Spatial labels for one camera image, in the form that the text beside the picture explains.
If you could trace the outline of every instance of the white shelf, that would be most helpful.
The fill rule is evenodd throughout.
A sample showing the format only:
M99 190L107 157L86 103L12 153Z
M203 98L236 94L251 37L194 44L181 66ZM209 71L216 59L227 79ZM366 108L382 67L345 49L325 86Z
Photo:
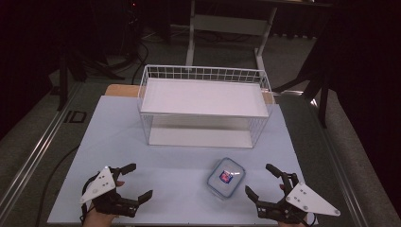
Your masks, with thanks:
M268 117L256 83L149 78L141 114Z
M147 65L138 93L147 141L253 148L274 103L262 94L266 90L270 86L264 71Z

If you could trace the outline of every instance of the sticker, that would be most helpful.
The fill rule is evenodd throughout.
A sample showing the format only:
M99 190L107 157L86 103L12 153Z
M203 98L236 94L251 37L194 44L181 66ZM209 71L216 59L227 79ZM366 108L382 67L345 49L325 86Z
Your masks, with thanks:
M220 174L220 179L224 183L229 183L232 180L232 178L233 178L233 175L229 171L224 170Z

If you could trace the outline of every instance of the white table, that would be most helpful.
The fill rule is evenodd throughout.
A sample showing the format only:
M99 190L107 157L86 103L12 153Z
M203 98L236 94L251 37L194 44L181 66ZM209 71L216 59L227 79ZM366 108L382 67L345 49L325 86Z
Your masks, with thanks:
M278 105L255 148L187 148L148 146L137 110L137 98L102 96L77 155L57 197L49 223L79 223L78 204L85 182L104 166L136 163L137 169L119 180L122 197L137 200L153 190L135 218L121 217L124 225L274 225L257 217L254 203L245 194L248 185L261 201L277 202L284 196L281 179L271 175L267 163L285 172L303 175ZM230 157L246 169L234 195L221 201L206 186L213 168Z

